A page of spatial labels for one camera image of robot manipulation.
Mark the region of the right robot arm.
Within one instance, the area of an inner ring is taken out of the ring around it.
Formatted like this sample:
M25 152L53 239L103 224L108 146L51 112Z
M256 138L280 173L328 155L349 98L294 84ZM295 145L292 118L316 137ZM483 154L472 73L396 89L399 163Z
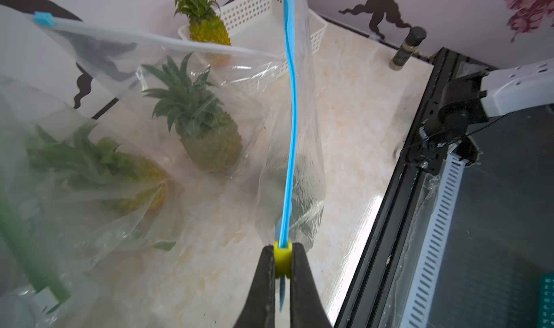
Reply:
M465 135L467 127L519 110L553 103L553 59L456 78L443 88L438 110L420 136L433 147Z

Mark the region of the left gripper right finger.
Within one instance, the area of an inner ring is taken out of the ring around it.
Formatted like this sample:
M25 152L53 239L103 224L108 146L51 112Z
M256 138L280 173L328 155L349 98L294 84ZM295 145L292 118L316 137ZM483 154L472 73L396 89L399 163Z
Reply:
M301 243L292 244L290 291L290 327L332 327Z

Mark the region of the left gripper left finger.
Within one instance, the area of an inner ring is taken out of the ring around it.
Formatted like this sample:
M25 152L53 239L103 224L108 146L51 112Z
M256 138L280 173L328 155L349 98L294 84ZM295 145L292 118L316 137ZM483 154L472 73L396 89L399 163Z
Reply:
M262 248L245 305L234 325L238 327L275 327L276 271L274 247Z

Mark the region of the blue-zip bag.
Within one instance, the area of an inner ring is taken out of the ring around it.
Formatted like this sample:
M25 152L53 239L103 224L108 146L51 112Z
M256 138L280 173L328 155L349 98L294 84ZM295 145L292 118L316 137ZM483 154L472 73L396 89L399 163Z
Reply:
M317 237L326 196L309 18L307 0L284 0L289 86L271 134L256 208L264 244L278 246L288 239L306 250Z

